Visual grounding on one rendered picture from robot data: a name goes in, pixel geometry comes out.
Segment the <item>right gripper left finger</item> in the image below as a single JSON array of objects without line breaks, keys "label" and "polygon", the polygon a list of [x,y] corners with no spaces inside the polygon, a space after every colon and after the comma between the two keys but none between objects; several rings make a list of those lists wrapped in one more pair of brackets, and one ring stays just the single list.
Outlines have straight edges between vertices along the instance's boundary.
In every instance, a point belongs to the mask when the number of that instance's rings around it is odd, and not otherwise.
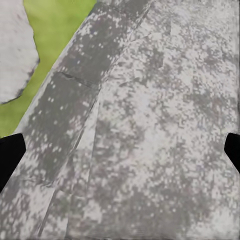
[{"label": "right gripper left finger", "polygon": [[0,138],[0,193],[26,153],[22,133]]}]

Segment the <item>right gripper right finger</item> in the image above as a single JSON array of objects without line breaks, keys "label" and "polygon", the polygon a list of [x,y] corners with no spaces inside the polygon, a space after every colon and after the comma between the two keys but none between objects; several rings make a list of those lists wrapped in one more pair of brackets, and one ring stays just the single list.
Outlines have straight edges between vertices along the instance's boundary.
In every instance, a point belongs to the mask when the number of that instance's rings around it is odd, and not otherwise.
[{"label": "right gripper right finger", "polygon": [[240,173],[240,134],[230,132],[227,135],[224,151]]}]

